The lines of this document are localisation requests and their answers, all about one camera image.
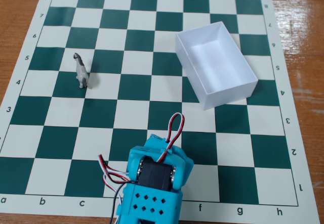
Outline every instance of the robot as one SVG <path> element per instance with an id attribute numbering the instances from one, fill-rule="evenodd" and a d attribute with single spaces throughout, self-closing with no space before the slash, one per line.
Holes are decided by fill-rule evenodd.
<path id="1" fill-rule="evenodd" d="M 124 188 L 123 203 L 117 208 L 118 224 L 179 223 L 181 187 L 194 163 L 177 146 L 171 146 L 163 163 L 158 163 L 167 145 L 165 138 L 151 135 L 144 147 L 130 151 L 127 172 L 137 183 Z"/>

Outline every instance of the blue plastic part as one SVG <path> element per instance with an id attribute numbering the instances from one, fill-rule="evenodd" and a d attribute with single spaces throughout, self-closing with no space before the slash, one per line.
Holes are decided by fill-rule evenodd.
<path id="1" fill-rule="evenodd" d="M 156 161 L 167 148 L 166 139 L 151 135 L 144 147 L 130 150 L 127 172 L 131 180 L 137 180 L 140 161 L 145 156 Z M 176 224 L 179 222 L 182 191 L 193 168 L 193 160 L 184 151 L 172 146 L 163 163 L 176 168 L 171 191 L 163 191 L 137 184 L 127 184 L 124 188 L 122 205 L 117 208 L 118 224 L 139 224 L 140 220 L 152 221 L 155 224 Z"/>

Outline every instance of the chessboard border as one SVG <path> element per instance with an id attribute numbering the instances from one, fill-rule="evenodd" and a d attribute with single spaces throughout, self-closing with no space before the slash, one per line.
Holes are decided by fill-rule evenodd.
<path id="1" fill-rule="evenodd" d="M 23 85 L 24 85 L 24 82 L 25 82 L 25 79 L 26 79 L 26 76 L 27 76 L 27 72 L 28 72 L 30 61 L 31 61 L 31 57 L 32 57 L 32 55 L 34 53 L 35 48 L 37 47 L 37 43 L 38 43 L 38 40 L 40 38 L 40 34 L 41 34 L 42 30 L 43 30 L 44 21 L 45 21 L 46 16 L 43 16 L 43 19 L 41 19 L 39 21 L 36 21 L 36 19 L 38 18 L 39 14 L 41 14 L 41 13 L 46 14 L 47 13 L 51 2 L 52 2 L 52 0 L 50 0 L 50 2 L 48 2 L 47 0 L 39 0 L 38 1 L 38 4 L 37 4 L 36 10 L 35 10 L 33 19 L 31 21 L 30 27 L 28 29 L 26 38 L 24 40 L 20 55 L 18 57 L 16 66 L 15 66 L 15 69 L 13 71 L 11 80 L 10 80 L 9 85 L 8 85 L 8 88 L 10 87 L 11 90 L 10 90 L 10 92 L 6 91 L 3 102 L 1 104 L 0 118 L 2 118 L 3 121 L 0 122 L 0 136 L 2 134 L 1 128 L 3 127 L 3 125 L 8 125 L 8 127 L 7 127 L 7 130 L 6 130 L 6 133 L 5 133 L 5 137 L 3 139 L 1 139 L 1 137 L 0 137 L 0 145 L 1 145 L 0 151 L 1 151 L 2 146 L 4 144 L 4 141 L 5 141 L 9 126 L 10 126 L 10 120 L 11 120 L 11 117 L 12 117 L 12 112 L 14 111 L 14 109 L 13 110 L 10 110 L 10 109 L 15 108 L 15 105 L 8 104 L 8 101 L 10 101 L 10 100 L 12 100 L 12 98 L 14 98 L 15 99 L 15 100 L 13 100 L 15 102 L 14 104 L 17 103 L 17 99 L 21 94 L 21 91 L 22 91 L 22 88 L 23 88 Z M 291 205 L 268 205 L 268 204 L 258 204 L 258 205 L 255 205 L 255 204 L 242 204 L 241 205 L 241 204 L 226 204 L 226 203 L 211 202 L 211 201 L 190 201 L 190 200 L 184 200 L 183 203 L 184 202 L 192 202 L 192 203 L 200 202 L 200 203 L 213 203 L 213 204 L 217 204 L 217 205 L 234 205 L 234 206 L 249 206 L 249 205 L 251 205 L 251 206 L 278 206 L 278 207 L 281 206 L 281 207 L 292 207 L 292 208 L 300 207 L 299 202 L 298 202 L 298 194 L 297 194 L 297 190 L 296 190 L 294 173 L 293 173 L 294 166 L 295 166 L 296 169 L 298 169 L 298 165 L 302 165 L 302 171 L 299 171 L 299 172 L 302 172 L 300 175 L 304 180 L 304 185 L 303 186 L 308 186 L 308 187 L 311 186 L 312 187 L 311 181 L 310 181 L 310 173 L 309 173 L 307 160 L 306 160 L 306 155 L 305 155 L 305 150 L 304 150 L 304 145 L 303 145 L 303 141 L 302 141 L 302 137 L 301 137 L 301 133 L 300 133 L 300 128 L 299 128 L 299 124 L 298 124 L 297 112 L 296 112 L 295 103 L 294 103 L 294 99 L 293 99 L 293 95 L 292 95 L 292 89 L 291 89 L 291 85 L 290 85 L 290 82 L 289 82 L 287 65 L 286 65 L 286 62 L 285 62 L 285 57 L 284 57 L 283 49 L 282 49 L 282 46 L 281 46 L 281 40 L 280 40 L 280 36 L 279 36 L 279 29 L 278 29 L 277 22 L 276 22 L 276 19 L 275 19 L 273 3 L 272 3 L 272 0 L 261 0 L 261 4 L 262 4 L 262 9 L 263 9 L 263 17 L 264 17 L 264 23 L 265 23 L 265 28 L 266 28 L 266 34 L 267 34 L 267 37 L 268 37 L 268 40 L 269 40 L 269 46 L 272 44 L 272 42 L 275 42 L 275 45 L 276 45 L 276 46 L 273 46 L 273 47 L 270 46 L 270 58 L 271 58 L 271 63 L 272 63 L 272 70 L 273 70 L 274 80 L 276 81 L 277 93 L 278 93 L 278 98 L 279 98 L 279 108 L 280 108 L 281 120 L 282 120 L 282 124 L 283 124 L 283 130 L 284 130 L 284 133 L 285 133 L 285 137 L 287 139 L 287 146 L 291 150 L 298 151 L 299 155 L 302 155 L 302 157 L 305 156 L 304 159 L 301 159 L 299 164 L 297 164 L 294 161 L 294 157 L 292 156 L 292 155 L 295 156 L 296 154 L 293 154 L 293 153 L 291 153 L 292 155 L 290 154 L 290 161 L 291 161 L 291 165 L 292 165 L 291 172 L 292 172 L 292 176 L 293 176 L 293 182 L 294 182 L 297 206 L 291 206 Z M 268 26 L 266 26 L 268 24 L 268 22 L 271 22 L 270 24 L 273 25 L 273 26 L 269 26 L 269 27 L 271 27 L 271 29 L 274 30 L 271 33 L 268 32 L 269 28 L 268 28 Z M 41 23 L 42 28 L 41 28 L 40 32 L 38 33 L 36 31 L 37 31 L 37 27 L 39 27 L 39 23 Z M 36 42 L 31 41 L 31 40 L 34 39 L 34 37 L 33 37 L 34 33 L 38 34 L 38 39 L 37 39 Z M 34 48 L 32 54 L 25 52 L 26 50 L 28 50 L 27 47 Z M 275 59 L 276 59 L 276 61 L 278 60 L 278 63 L 276 63 L 276 65 L 274 65 L 274 63 L 273 63 L 273 61 Z M 16 74 L 18 74 L 18 72 L 17 72 L 18 70 L 16 70 L 16 67 L 19 68 L 20 69 L 19 72 L 21 72 L 22 71 L 21 70 L 21 67 L 22 67 L 21 64 L 23 64 L 23 63 L 24 63 L 24 66 L 26 67 L 26 70 L 24 70 L 25 71 L 25 79 L 24 79 L 24 82 L 21 85 L 18 96 L 14 97 L 13 94 L 16 94 L 16 92 L 15 93 L 12 92 L 13 91 L 12 88 L 13 88 L 13 85 L 16 83 L 17 78 L 19 78 L 16 75 Z M 282 73 L 283 75 L 281 75 L 281 76 L 277 75 L 277 78 L 276 78 L 276 74 L 278 74 L 278 71 L 283 72 Z M 279 87 L 280 87 L 281 84 L 285 84 L 286 86 L 288 86 L 287 88 L 285 88 L 285 92 L 286 92 L 286 95 L 287 95 L 285 99 L 280 97 L 280 94 L 279 94 L 279 92 L 280 92 Z M 286 122 L 287 122 L 286 124 L 284 122 L 285 116 L 283 114 L 282 107 L 284 107 L 284 108 L 287 107 L 285 109 L 285 112 L 289 112 L 289 113 L 286 113 L 286 115 L 289 115 L 289 118 L 286 118 Z M 299 146 L 298 146 L 298 144 L 296 144 L 296 141 L 292 141 L 292 139 L 290 139 L 290 138 L 297 140 L 297 143 L 299 143 Z M 306 171 L 306 174 L 308 172 L 308 176 L 309 176 L 308 180 L 305 180 L 305 174 L 303 176 L 303 172 L 305 172 L 305 171 Z M 64 198 L 64 199 L 65 198 L 72 198 L 72 199 L 82 198 L 82 197 L 65 197 L 65 196 L 54 196 L 54 195 L 30 195 L 30 194 L 6 195 L 6 196 L 16 196 L 16 197 L 18 197 L 18 196 L 38 196 L 38 197 L 47 196 L 47 197 L 58 197 L 58 198 Z M 311 189 L 311 193 L 308 193 L 307 197 L 308 197 L 308 198 L 306 198 L 307 201 L 312 201 L 313 203 L 311 203 L 311 204 L 315 204 L 315 211 L 317 213 L 315 197 L 314 197 L 314 193 L 313 193 L 312 189 Z M 112 199 L 112 197 L 100 197 L 98 199 Z M 307 208 L 307 209 L 313 208 L 314 206 L 310 207 L 311 204 L 307 203 L 307 201 L 301 206 L 303 206 L 304 208 Z M 11 211 L 10 210 L 8 210 L 8 211 L 1 210 L 1 208 L 0 208 L 0 211 L 1 212 L 8 212 L 8 213 L 16 213 L 17 212 L 15 210 L 11 210 Z M 184 216 L 181 215 L 180 219 L 186 220 L 187 218 L 184 218 Z"/>

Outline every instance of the wooden table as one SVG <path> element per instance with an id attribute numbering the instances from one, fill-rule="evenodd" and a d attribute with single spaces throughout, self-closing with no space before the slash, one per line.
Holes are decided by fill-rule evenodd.
<path id="1" fill-rule="evenodd" d="M 0 0 L 0 103 L 37 2 L 38 0 Z M 324 0 L 273 2 L 318 212 L 324 223 Z M 0 223 L 10 222 L 107 223 L 107 219 L 0 213 Z"/>

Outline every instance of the open box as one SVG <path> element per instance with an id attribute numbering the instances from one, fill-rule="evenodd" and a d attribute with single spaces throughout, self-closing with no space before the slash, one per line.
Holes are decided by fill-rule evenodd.
<path id="1" fill-rule="evenodd" d="M 204 110 L 250 97 L 258 82 L 223 22 L 177 33 L 176 53 Z"/>

